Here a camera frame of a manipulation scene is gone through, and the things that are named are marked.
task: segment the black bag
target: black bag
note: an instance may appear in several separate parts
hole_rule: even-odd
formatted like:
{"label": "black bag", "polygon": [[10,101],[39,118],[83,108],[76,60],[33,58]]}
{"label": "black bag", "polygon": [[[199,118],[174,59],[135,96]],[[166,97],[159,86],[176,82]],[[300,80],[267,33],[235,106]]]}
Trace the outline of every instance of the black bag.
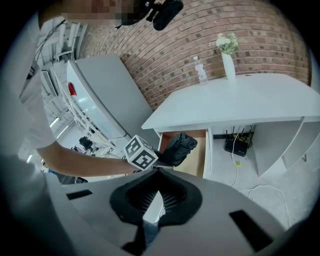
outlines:
{"label": "black bag", "polygon": [[184,132],[177,134],[170,140],[159,160],[171,166],[179,166],[197,144],[194,138]]}

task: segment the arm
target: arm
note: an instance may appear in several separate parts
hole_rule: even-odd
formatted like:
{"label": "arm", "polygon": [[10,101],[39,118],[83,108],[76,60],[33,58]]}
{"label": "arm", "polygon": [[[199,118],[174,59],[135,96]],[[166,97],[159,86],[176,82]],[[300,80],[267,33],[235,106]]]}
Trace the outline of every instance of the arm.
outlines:
{"label": "arm", "polygon": [[132,174],[135,168],[126,160],[84,155],[59,145],[58,142],[37,149],[50,169],[69,176],[90,177]]}

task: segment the water bottle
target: water bottle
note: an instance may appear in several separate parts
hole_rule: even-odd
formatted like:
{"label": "water bottle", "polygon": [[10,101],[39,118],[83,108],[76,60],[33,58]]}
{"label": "water bottle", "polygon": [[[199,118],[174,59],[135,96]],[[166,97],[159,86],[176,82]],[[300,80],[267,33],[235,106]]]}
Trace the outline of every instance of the water bottle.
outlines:
{"label": "water bottle", "polygon": [[197,56],[194,56],[193,59],[194,59],[195,70],[200,80],[200,85],[204,85],[206,82],[208,82],[204,65],[201,64]]}

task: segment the white refrigerator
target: white refrigerator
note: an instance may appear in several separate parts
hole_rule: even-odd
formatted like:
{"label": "white refrigerator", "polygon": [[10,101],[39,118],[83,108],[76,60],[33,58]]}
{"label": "white refrigerator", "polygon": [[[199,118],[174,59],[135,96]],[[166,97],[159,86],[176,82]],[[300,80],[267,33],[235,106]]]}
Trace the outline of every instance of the white refrigerator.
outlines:
{"label": "white refrigerator", "polygon": [[76,95],[72,97],[81,110],[119,150],[134,135],[158,148],[156,132],[141,128],[152,110],[118,55],[68,61],[66,78],[73,84]]}

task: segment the open drawer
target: open drawer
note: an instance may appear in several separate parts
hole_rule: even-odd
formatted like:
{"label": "open drawer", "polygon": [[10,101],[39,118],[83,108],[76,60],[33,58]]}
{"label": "open drawer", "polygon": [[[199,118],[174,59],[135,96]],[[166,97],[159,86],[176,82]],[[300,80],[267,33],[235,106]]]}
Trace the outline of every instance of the open drawer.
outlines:
{"label": "open drawer", "polygon": [[178,172],[183,172],[206,178],[211,173],[212,160],[212,135],[207,130],[184,130],[184,131],[169,131],[163,132],[160,137],[158,151],[163,153],[169,144],[172,137],[177,134],[186,133],[193,137],[197,142],[197,146],[191,150],[186,159],[173,169]]}

